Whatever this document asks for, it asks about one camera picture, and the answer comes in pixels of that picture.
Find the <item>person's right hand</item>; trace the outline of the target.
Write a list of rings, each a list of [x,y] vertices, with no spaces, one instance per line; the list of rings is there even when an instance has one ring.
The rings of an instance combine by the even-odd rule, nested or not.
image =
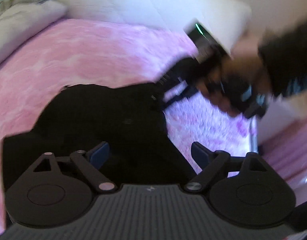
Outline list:
[[[231,76],[236,76],[252,85],[255,91],[260,94],[271,93],[267,70],[258,55],[260,41],[261,37],[259,36],[251,34],[243,36],[233,47],[231,57],[224,58],[219,67],[196,85],[197,89],[212,105],[232,118],[238,116],[240,112],[230,104],[229,99],[223,96],[221,92],[210,93],[207,84],[218,83]]]

